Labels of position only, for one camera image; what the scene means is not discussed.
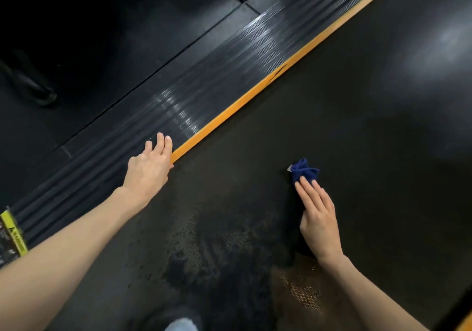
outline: hand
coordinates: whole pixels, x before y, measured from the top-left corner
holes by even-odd
[[[157,134],[156,147],[146,141],[145,150],[128,162],[128,172],[121,189],[136,204],[138,210],[143,209],[167,182],[167,174],[174,167],[170,163],[172,140]]]
[[[306,244],[322,267],[338,262],[344,254],[331,198],[317,181],[310,185],[305,177],[295,183],[295,189],[306,208],[300,223]]]

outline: blue microfiber towel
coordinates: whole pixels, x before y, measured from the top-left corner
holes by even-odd
[[[319,169],[308,166],[308,161],[306,158],[299,160],[297,163],[291,164],[290,167],[288,167],[288,171],[292,172],[293,184],[295,184],[295,182],[298,181],[301,176],[304,176],[311,184],[313,180],[316,180],[316,177],[318,177],[318,172],[320,172]]]

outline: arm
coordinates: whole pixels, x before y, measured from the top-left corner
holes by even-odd
[[[0,325],[44,330],[103,247],[167,182],[172,141],[158,134],[156,147],[128,163],[123,186],[102,204],[0,270]]]
[[[344,289],[370,331],[427,331],[409,313],[363,276],[343,254],[334,204],[326,191],[304,178],[295,188],[305,205],[300,224],[308,246]]]

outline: yellow warning sticker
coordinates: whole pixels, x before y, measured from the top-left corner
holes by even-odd
[[[15,243],[20,256],[25,255],[28,252],[27,245],[21,236],[21,232],[16,226],[15,220],[13,219],[10,211],[4,211],[2,214],[0,214],[0,218],[2,219],[3,224],[5,224],[5,228],[8,230],[13,242]]]

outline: ribbed rubber side platform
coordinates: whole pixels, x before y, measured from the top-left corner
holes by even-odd
[[[157,91],[134,118],[84,149],[12,206],[29,246],[40,243],[102,202],[122,183],[127,160],[141,151],[146,139],[162,131],[172,136],[175,148],[183,146],[264,78],[274,72],[276,78],[289,58],[360,1],[280,2],[187,71],[174,85]],[[176,158],[186,150],[177,150]]]

